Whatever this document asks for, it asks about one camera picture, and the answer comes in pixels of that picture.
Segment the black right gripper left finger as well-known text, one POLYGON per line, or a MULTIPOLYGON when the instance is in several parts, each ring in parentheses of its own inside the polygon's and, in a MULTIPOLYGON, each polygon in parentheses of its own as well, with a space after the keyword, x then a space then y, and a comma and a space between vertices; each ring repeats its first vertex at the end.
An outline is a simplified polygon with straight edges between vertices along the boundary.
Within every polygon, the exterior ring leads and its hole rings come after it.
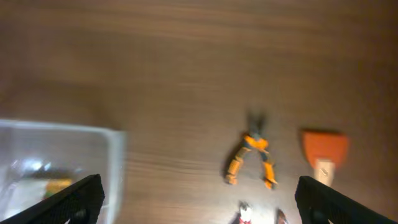
POLYGON ((96 224, 104 199, 101 176, 89 175, 1 224, 96 224))

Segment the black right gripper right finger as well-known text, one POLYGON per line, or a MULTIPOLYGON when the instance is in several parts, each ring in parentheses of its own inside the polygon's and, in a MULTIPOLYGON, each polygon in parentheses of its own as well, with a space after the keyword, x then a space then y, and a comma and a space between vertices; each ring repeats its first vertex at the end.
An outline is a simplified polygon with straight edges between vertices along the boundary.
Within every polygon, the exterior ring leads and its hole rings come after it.
POLYGON ((303 224, 397 224, 309 176, 301 176, 295 201, 303 224))

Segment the clear plastic storage box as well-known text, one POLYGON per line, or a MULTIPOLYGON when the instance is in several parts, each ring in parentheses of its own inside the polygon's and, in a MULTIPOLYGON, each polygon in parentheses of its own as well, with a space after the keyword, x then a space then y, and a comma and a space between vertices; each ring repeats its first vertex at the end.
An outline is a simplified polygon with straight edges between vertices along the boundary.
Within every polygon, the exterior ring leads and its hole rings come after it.
POLYGON ((99 174, 105 200, 98 223, 115 223, 123 194, 125 145, 125 133, 108 128, 3 119, 1 189, 38 171, 67 174, 74 183, 99 174))

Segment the orange black long-nose pliers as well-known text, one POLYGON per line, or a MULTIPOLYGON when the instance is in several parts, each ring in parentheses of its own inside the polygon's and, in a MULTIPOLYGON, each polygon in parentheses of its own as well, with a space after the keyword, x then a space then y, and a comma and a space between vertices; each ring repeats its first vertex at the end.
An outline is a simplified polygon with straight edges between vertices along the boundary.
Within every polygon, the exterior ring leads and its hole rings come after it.
POLYGON ((239 180, 240 170, 247 162, 256 161, 255 167, 260 168, 259 178, 265 188, 273 190, 277 187, 274 163, 269 152, 269 141, 264 136, 266 115, 261 112, 250 112, 246 117, 246 129, 239 137, 237 145, 224 165, 224 182, 236 185, 239 180))

